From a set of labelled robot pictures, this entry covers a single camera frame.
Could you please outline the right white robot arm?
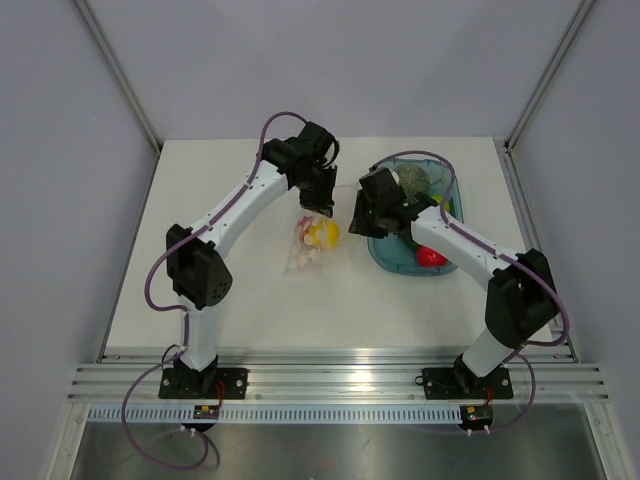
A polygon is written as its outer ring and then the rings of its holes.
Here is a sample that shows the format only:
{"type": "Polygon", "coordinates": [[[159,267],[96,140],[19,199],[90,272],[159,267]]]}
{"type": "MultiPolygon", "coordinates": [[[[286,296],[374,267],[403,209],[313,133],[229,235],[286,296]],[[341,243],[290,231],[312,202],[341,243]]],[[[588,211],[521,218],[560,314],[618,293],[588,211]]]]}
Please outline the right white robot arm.
{"type": "Polygon", "coordinates": [[[560,312],[548,261],[536,249],[504,250],[449,216],[426,194],[406,195],[398,176],[377,167],[359,179],[353,234],[384,238],[407,233],[446,257],[486,292],[485,328],[452,367],[465,397],[484,390],[494,373],[560,312]]]}

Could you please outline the yellow fruit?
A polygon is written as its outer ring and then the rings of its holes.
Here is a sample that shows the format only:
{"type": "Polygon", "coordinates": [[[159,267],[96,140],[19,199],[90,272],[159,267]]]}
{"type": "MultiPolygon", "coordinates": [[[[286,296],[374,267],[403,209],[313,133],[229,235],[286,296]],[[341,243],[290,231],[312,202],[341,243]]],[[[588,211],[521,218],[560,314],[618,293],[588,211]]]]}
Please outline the yellow fruit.
{"type": "Polygon", "coordinates": [[[305,245],[322,250],[334,249],[340,240],[340,228],[333,220],[318,220],[312,223],[308,235],[305,237],[305,245]]]}

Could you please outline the wrinkled red fruit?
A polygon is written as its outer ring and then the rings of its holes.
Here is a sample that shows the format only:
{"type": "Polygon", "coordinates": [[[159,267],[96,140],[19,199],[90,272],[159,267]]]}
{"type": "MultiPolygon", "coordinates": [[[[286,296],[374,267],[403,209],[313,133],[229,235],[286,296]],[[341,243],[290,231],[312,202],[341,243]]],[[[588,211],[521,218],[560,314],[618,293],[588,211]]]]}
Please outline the wrinkled red fruit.
{"type": "Polygon", "coordinates": [[[311,216],[303,216],[297,223],[296,235],[301,245],[305,244],[305,237],[308,235],[309,228],[312,226],[313,218],[311,216]]]}

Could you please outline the clear dotted zip bag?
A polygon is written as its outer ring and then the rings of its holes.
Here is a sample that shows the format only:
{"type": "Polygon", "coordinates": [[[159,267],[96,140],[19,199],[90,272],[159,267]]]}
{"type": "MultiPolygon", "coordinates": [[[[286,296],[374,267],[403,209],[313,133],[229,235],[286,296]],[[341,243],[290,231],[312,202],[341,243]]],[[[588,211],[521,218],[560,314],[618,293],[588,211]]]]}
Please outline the clear dotted zip bag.
{"type": "Polygon", "coordinates": [[[328,266],[348,243],[357,187],[341,183],[333,191],[333,214],[327,217],[299,207],[294,216],[283,273],[302,275],[328,266]]]}

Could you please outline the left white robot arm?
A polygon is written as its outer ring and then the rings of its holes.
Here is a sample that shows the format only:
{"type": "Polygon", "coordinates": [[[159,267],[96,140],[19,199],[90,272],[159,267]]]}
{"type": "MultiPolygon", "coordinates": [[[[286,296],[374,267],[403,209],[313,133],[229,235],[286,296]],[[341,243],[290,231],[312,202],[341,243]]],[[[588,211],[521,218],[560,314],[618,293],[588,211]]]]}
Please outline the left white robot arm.
{"type": "Polygon", "coordinates": [[[184,312],[184,345],[163,371],[160,398],[243,397],[232,384],[241,371],[219,367],[219,305],[233,285],[225,259],[253,221],[291,189],[302,208],[332,216],[338,153],[338,140],[313,122],[294,137],[262,139],[252,169],[217,207],[188,228],[169,229],[167,274],[184,312]]]}

